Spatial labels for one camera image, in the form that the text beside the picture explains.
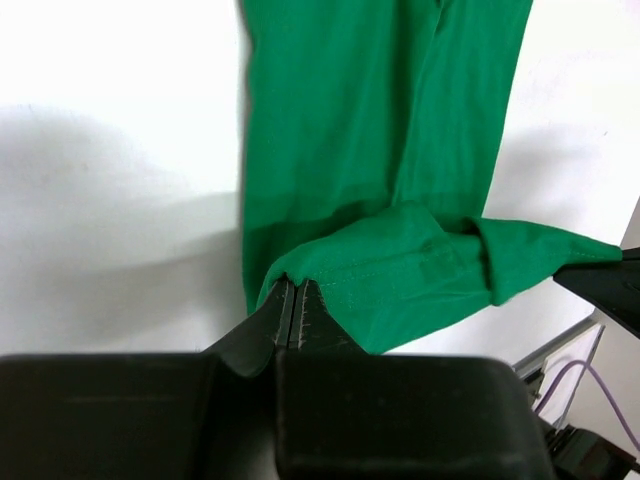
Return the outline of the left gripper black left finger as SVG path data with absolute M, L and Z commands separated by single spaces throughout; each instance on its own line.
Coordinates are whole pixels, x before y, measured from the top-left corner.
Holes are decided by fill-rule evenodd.
M 213 443 L 271 402 L 294 286 L 200 352 L 20 354 L 1 360 L 5 479 L 201 479 Z

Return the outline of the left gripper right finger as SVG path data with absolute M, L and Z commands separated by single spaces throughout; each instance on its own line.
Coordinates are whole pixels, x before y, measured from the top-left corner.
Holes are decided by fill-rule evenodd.
M 550 479 L 523 382 L 487 357 L 371 355 L 318 286 L 285 283 L 276 338 L 283 479 Z

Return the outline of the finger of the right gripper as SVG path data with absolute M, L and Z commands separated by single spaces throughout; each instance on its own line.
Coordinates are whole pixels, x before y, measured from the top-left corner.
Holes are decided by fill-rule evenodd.
M 639 335 L 639 248 L 622 252 L 613 263 L 569 265 L 554 281 L 586 300 L 634 336 Z

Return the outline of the green t shirt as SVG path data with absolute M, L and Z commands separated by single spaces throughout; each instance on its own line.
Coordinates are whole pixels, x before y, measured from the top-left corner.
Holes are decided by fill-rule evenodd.
M 243 286 L 383 353 L 618 247 L 487 219 L 528 1 L 247 1 Z

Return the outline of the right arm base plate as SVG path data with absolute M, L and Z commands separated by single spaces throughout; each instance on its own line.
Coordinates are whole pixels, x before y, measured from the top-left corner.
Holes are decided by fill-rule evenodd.
M 639 473 L 633 455 L 590 430 L 551 428 L 544 438 L 557 479 L 623 480 Z

